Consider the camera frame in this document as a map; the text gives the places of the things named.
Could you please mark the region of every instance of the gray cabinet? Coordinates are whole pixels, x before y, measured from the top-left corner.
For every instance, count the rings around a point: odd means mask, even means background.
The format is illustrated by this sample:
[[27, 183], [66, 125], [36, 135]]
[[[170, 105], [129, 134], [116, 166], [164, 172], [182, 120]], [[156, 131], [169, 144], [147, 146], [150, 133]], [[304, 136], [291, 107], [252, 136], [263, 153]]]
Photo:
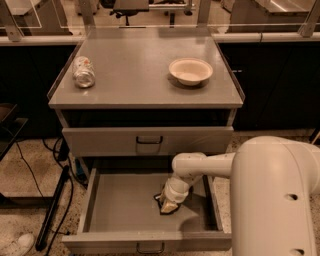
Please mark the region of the gray cabinet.
[[[93, 62], [95, 85], [77, 88], [69, 67], [49, 102], [89, 177], [78, 233], [63, 238], [66, 246], [75, 253], [229, 249], [211, 177], [172, 216], [161, 216], [153, 199], [175, 154], [225, 152], [243, 103], [207, 29], [97, 29], [78, 55]], [[213, 76], [182, 86], [168, 72], [182, 57], [206, 60]]]

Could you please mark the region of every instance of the open drawer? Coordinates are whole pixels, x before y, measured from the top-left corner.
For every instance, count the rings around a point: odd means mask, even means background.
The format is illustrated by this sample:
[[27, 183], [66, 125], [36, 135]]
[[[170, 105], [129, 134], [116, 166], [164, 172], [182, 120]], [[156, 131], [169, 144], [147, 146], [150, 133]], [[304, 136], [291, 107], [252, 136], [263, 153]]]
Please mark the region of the open drawer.
[[223, 232], [211, 177], [204, 177], [173, 215], [160, 215], [153, 196], [168, 171], [91, 172], [76, 235], [62, 241], [72, 253], [142, 254], [231, 248]]
[[225, 152], [233, 128], [112, 127], [64, 128], [75, 157], [174, 155], [180, 152]]

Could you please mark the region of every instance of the bowl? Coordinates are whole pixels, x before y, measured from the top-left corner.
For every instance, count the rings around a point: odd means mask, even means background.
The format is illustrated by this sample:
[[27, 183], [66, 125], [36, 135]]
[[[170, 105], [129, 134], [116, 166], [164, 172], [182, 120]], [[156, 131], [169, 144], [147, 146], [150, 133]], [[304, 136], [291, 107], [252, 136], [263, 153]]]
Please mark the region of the bowl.
[[211, 77], [213, 70], [209, 63], [196, 58], [182, 58], [169, 66], [172, 76], [184, 85], [194, 86]]

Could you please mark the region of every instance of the drawer handle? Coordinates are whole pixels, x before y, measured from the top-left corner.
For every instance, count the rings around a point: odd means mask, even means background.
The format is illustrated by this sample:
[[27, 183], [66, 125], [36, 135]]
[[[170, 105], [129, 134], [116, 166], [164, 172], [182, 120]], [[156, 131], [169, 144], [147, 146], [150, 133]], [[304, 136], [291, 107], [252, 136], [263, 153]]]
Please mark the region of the drawer handle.
[[163, 141], [163, 137], [160, 136], [158, 141], [141, 141], [139, 136], [136, 137], [137, 144], [161, 144]]
[[140, 249], [140, 243], [137, 243], [137, 252], [140, 253], [140, 254], [160, 254], [160, 253], [163, 253], [164, 252], [164, 242], [161, 243], [161, 248], [159, 250], [156, 250], [156, 251], [142, 251]]

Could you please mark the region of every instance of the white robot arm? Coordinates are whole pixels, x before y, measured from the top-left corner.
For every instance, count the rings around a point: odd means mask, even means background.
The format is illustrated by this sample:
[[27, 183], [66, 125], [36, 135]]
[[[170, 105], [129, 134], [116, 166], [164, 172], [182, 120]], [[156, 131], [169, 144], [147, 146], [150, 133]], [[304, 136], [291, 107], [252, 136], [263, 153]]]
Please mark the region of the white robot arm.
[[315, 256], [309, 196], [320, 193], [320, 149], [257, 137], [236, 153], [179, 154], [159, 197], [161, 213], [178, 209], [202, 175], [230, 177], [234, 256]]

